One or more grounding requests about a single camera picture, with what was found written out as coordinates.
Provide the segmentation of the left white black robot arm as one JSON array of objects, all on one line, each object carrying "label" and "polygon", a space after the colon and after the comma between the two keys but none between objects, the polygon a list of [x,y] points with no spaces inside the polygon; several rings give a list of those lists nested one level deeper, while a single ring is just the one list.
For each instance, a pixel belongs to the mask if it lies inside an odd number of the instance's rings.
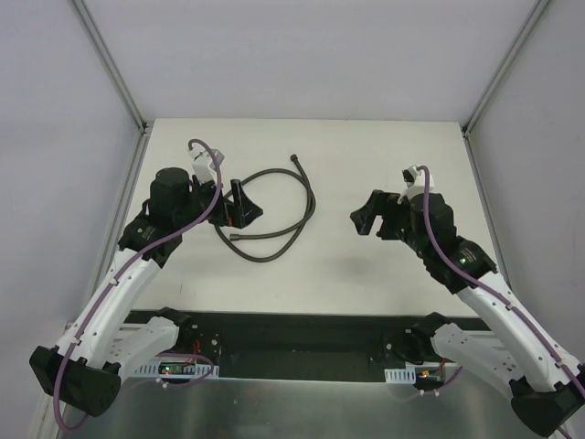
[{"label": "left white black robot arm", "polygon": [[134,369],[161,351],[182,356],[192,348],[194,336],[183,318],[156,316],[126,341],[113,339],[187,228],[207,221],[244,229],[262,215],[241,181],[230,184],[232,197],[226,199],[214,180],[201,182],[182,168],[156,173],[150,196],[125,227],[98,291],[53,347],[38,346],[29,359],[41,388],[55,403],[100,416]]}]

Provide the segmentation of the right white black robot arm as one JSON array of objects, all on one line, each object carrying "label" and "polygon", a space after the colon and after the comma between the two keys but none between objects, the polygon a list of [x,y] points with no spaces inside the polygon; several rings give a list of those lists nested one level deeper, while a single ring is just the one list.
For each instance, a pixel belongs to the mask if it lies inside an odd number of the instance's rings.
[{"label": "right white black robot arm", "polygon": [[527,312],[487,253],[458,235],[443,196],[402,200],[375,190],[350,219],[358,234],[368,235],[376,218],[382,219],[377,236],[408,245],[431,278],[472,308],[505,349],[471,340],[439,313],[423,317],[394,348],[408,362],[439,356],[458,363],[497,389],[534,434],[559,431],[584,405],[584,365]]}]

